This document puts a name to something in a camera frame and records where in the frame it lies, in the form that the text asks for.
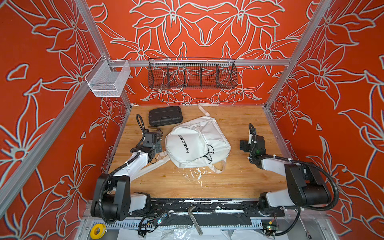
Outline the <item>white backpack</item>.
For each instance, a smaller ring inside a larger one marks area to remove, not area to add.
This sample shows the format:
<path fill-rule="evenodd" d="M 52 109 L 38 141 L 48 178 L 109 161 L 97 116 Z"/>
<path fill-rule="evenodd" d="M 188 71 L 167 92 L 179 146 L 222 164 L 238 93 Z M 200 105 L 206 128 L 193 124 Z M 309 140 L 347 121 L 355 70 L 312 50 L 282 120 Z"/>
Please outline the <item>white backpack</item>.
<path fill-rule="evenodd" d="M 165 151 L 158 161 L 139 171 L 137 179 L 171 161 L 181 169 L 208 167 L 220 174 L 226 167 L 231 145 L 221 131 L 218 122 L 204 106 L 198 104 L 203 117 L 182 123 L 172 129 L 165 139 Z"/>

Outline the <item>silver wrench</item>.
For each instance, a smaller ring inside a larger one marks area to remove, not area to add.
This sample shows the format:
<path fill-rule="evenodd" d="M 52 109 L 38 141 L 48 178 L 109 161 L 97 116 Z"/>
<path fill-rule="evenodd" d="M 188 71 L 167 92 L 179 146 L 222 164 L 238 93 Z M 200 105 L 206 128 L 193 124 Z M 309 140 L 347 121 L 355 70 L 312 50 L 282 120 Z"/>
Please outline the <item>silver wrench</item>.
<path fill-rule="evenodd" d="M 304 231 L 305 231 L 305 233 L 306 233 L 306 237 L 307 237 L 307 239 L 308 239 L 308 240 L 311 240 L 311 239 L 312 239 L 312 236 L 311 236 L 311 234 L 310 234 L 308 228 L 306 227 L 306 225 L 305 225 L 303 222 L 302 222 L 302 226 L 303 226 L 303 229 L 304 229 Z"/>

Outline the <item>yellow tape roll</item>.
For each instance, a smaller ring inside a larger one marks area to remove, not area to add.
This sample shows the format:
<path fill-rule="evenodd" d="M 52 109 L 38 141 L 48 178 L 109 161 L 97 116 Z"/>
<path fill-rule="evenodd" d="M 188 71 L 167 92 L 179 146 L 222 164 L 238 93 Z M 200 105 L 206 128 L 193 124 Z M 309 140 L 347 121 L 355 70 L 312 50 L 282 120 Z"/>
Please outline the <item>yellow tape roll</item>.
<path fill-rule="evenodd" d="M 92 240 L 101 239 L 107 232 L 107 227 L 104 224 L 96 224 L 92 227 L 90 231 L 90 237 Z"/>

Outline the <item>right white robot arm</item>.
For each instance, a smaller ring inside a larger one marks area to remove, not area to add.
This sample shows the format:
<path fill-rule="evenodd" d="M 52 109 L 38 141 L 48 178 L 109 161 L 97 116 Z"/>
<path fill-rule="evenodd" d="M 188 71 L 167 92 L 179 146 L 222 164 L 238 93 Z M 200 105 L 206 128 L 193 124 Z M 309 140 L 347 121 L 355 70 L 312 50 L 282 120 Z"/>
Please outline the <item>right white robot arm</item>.
<path fill-rule="evenodd" d="M 284 190 L 260 194 L 257 209 L 262 215 L 270 215 L 279 208 L 304 208 L 328 211 L 339 202 L 337 184 L 324 169 L 307 162 L 294 161 L 276 155 L 268 155 L 264 137 L 249 124 L 249 139 L 240 141 L 240 150 L 248 153 L 251 164 L 286 178 Z"/>

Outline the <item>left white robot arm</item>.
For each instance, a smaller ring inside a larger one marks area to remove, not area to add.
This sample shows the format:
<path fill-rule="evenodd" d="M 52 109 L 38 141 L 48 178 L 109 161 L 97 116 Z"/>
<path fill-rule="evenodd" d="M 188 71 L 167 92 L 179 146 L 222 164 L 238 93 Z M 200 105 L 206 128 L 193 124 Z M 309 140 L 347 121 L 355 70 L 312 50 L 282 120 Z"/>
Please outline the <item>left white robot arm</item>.
<path fill-rule="evenodd" d="M 131 182 L 148 164 L 154 164 L 156 154 L 162 151 L 161 131 L 151 132 L 145 127 L 141 115 L 136 120 L 142 138 L 131 149 L 132 156 L 109 174 L 101 174 L 96 183 L 91 216 L 101 218 L 106 224 L 122 221 L 130 214 L 149 215 L 151 196 L 147 193 L 131 193 Z"/>

